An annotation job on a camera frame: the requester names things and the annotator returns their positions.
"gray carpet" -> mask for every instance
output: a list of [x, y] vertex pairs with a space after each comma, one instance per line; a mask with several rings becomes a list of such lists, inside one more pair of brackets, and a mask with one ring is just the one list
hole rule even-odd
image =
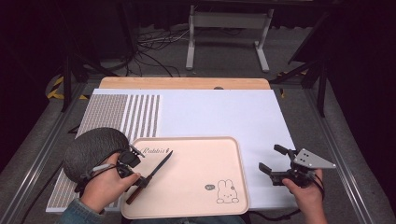
[[[282, 71], [290, 71], [299, 63], [287, 64], [291, 55], [297, 50], [307, 36], [309, 29], [271, 29], [264, 44], [264, 53], [267, 57], [270, 73], [264, 74], [260, 68], [256, 52], [253, 48], [253, 41], [259, 32], [244, 30], [239, 35], [226, 35], [219, 30], [203, 30], [196, 36], [196, 50], [194, 68], [191, 71], [185, 69], [188, 42], [180, 39], [177, 42], [161, 50], [151, 50], [147, 52], [151, 57], [159, 62], [172, 65], [177, 68], [183, 77], [263, 77], [273, 79], [276, 74]], [[145, 62], [156, 64], [151, 59], [142, 56], [136, 56], [137, 59]], [[129, 66], [131, 72], [129, 76], [167, 76], [160, 66], [147, 66], [141, 64], [141, 67], [131, 62]], [[177, 72], [169, 68], [174, 76]], [[120, 75], [125, 75], [126, 70], [122, 68], [116, 71]], [[90, 94], [93, 88], [98, 87], [101, 75], [92, 75], [89, 82], [84, 86], [84, 94]], [[320, 125], [315, 119], [316, 111], [309, 104], [307, 92], [296, 85], [283, 85], [285, 94], [280, 96], [279, 86], [272, 86], [276, 92], [276, 97], [282, 109], [291, 137], [297, 148], [307, 148], [319, 156], [332, 160], [332, 154], [329, 151], [327, 138], [322, 134]], [[354, 199], [350, 198], [345, 187], [345, 182], [340, 177], [339, 171], [326, 170], [324, 172], [324, 182], [326, 186], [326, 198], [324, 202], [326, 216], [329, 223], [396, 223], [395, 216], [389, 207], [388, 198], [378, 185], [375, 177], [367, 166], [361, 155], [356, 142], [337, 104], [331, 85], [328, 83], [325, 100], [325, 121], [329, 124], [334, 137], [334, 142], [338, 146], [342, 158], [347, 167], [353, 174], [353, 178], [358, 186], [363, 207], [369, 212], [369, 217], [363, 221], [359, 215], [360, 208], [353, 203]], [[64, 126], [59, 132], [59, 137], [55, 138], [54, 147], [45, 161], [42, 171], [35, 176], [35, 185], [30, 192], [27, 192], [25, 204], [19, 208], [10, 208], [18, 212], [15, 223], [20, 223], [23, 215], [26, 213], [29, 205], [35, 199], [35, 196], [42, 189], [44, 184], [50, 178], [53, 171], [58, 167], [63, 157], [64, 151], [68, 144], [73, 141], [75, 135], [67, 133], [73, 129], [82, 120], [88, 100], [77, 100], [73, 110], [69, 112]], [[18, 191], [26, 173], [30, 170], [41, 148], [48, 142], [48, 136], [51, 135], [56, 120], [61, 116], [63, 101], [50, 99], [45, 112], [36, 126], [27, 136], [20, 149], [12, 158], [6, 169], [0, 176], [0, 214], [5, 214], [8, 205], [13, 200], [15, 193]], [[42, 195], [38, 198], [24, 223], [53, 223], [58, 215], [48, 214], [45, 212], [47, 202], [53, 190], [57, 175], [51, 179], [50, 184], [44, 189]], [[294, 209], [262, 211], [268, 217], [278, 217], [287, 214]], [[252, 223], [271, 223], [256, 215], [250, 216]], [[105, 223], [120, 223], [119, 213], [108, 213]], [[301, 214], [293, 216], [290, 220], [280, 221], [278, 223], [304, 223]]]

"beige tray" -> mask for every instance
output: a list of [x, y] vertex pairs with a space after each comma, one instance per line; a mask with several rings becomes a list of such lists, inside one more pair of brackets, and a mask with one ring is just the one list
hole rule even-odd
[[242, 214], [248, 193], [237, 142], [231, 137], [139, 138], [134, 146], [146, 158], [134, 168], [147, 176], [173, 150], [149, 185], [122, 214], [130, 219]]

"knife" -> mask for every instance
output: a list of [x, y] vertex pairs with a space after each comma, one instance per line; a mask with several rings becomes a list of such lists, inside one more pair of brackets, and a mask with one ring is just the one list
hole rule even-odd
[[[157, 165], [157, 167], [155, 167], [155, 169], [151, 172], [150, 175], [148, 175], [148, 177], [146, 177], [146, 181], [147, 183], [149, 183], [149, 181], [151, 180], [151, 178], [155, 175], [155, 173], [157, 173], [157, 171], [160, 170], [161, 167], [163, 167], [163, 165], [168, 161], [168, 159], [172, 156], [173, 150], [165, 157], [163, 158], [163, 160], [160, 162], [160, 164]], [[137, 195], [139, 195], [139, 193], [143, 190], [142, 187], [137, 187], [137, 189], [134, 191], [134, 193], [131, 194], [131, 196], [129, 196], [129, 198], [126, 200], [127, 204], [131, 204], [134, 199], [137, 197]]]

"human hand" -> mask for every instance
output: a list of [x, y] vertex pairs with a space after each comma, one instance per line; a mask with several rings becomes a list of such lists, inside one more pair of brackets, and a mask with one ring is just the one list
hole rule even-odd
[[[120, 153], [114, 153], [104, 161], [104, 164], [117, 164], [119, 155]], [[116, 168], [104, 171], [88, 183], [80, 201], [100, 213], [106, 206], [116, 201], [139, 177], [140, 174], [132, 174], [120, 178]]]
[[[318, 178], [322, 180], [323, 177], [322, 170], [317, 169], [315, 173], [318, 176]], [[321, 183], [318, 180], [318, 178], [316, 178], [316, 181], [321, 186]], [[305, 221], [307, 224], [327, 223], [323, 211], [322, 194], [319, 188], [315, 184], [311, 184], [306, 188], [300, 188], [292, 180], [287, 178], [283, 179], [282, 183], [294, 195], [298, 207], [305, 216]]]

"bunny drawing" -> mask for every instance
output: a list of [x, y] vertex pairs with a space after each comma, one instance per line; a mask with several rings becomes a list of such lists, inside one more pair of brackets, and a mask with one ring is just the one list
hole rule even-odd
[[237, 203], [239, 202], [236, 190], [233, 187], [233, 181], [220, 180], [218, 183], [218, 203]]

